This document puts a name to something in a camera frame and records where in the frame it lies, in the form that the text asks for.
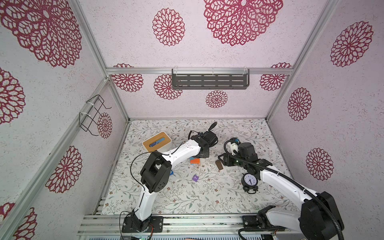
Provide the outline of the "red wooden block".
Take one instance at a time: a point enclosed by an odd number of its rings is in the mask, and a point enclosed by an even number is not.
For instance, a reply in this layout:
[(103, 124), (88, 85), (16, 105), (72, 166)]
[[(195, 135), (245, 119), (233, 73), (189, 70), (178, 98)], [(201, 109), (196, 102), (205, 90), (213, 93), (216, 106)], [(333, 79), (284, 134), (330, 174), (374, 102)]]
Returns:
[(190, 160), (190, 164), (199, 165), (201, 163), (200, 159)]

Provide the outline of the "dark brown plank block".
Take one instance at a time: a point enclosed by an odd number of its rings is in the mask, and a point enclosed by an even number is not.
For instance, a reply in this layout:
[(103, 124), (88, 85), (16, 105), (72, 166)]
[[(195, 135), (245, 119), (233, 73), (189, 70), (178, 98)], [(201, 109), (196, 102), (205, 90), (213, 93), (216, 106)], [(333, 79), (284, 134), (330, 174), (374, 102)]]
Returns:
[(217, 168), (218, 168), (219, 171), (221, 171), (221, 170), (224, 169), (224, 167), (223, 167), (223, 165), (222, 165), (222, 162), (221, 162), (220, 160), (216, 160), (216, 161), (215, 161), (215, 164), (216, 164), (216, 166), (217, 166)]

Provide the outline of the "purple letter Y cube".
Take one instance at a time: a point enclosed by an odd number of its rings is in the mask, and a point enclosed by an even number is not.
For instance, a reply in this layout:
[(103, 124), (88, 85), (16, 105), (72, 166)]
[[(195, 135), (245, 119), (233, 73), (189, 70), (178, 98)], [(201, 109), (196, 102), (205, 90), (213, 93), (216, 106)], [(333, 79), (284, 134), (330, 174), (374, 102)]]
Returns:
[(199, 177), (198, 177), (198, 176), (196, 176), (196, 175), (194, 175), (194, 176), (193, 176), (193, 178), (192, 178), (192, 180), (193, 180), (194, 182), (196, 182), (196, 183), (197, 183), (197, 182), (198, 182), (198, 180), (199, 180)]

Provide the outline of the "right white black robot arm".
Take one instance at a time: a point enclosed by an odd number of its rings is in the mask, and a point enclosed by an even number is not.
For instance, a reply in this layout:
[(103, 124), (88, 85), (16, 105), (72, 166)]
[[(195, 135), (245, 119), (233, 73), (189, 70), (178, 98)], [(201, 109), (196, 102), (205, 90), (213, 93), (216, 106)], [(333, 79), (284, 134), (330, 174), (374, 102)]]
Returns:
[(318, 193), (308, 189), (279, 171), (271, 162), (260, 159), (251, 143), (240, 143), (230, 139), (224, 143), (224, 153), (218, 159), (224, 166), (241, 167), (247, 172), (242, 176), (243, 190), (256, 194), (259, 182), (264, 182), (286, 198), (297, 208), (288, 211), (270, 205), (260, 210), (254, 222), (244, 218), (245, 231), (279, 231), (283, 229), (301, 232), (308, 240), (344, 239), (344, 224), (335, 199), (327, 192)]

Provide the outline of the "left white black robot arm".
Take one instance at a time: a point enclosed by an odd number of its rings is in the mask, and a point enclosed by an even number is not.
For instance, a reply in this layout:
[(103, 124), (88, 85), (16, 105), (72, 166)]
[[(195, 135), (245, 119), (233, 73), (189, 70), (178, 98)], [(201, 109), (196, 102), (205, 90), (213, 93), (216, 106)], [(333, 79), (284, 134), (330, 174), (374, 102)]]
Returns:
[(136, 207), (125, 218), (123, 233), (152, 230), (152, 208), (158, 193), (167, 185), (171, 171), (193, 158), (208, 158), (210, 148), (218, 143), (218, 137), (211, 131), (189, 136), (179, 147), (165, 153), (152, 152), (140, 171), (142, 190)]

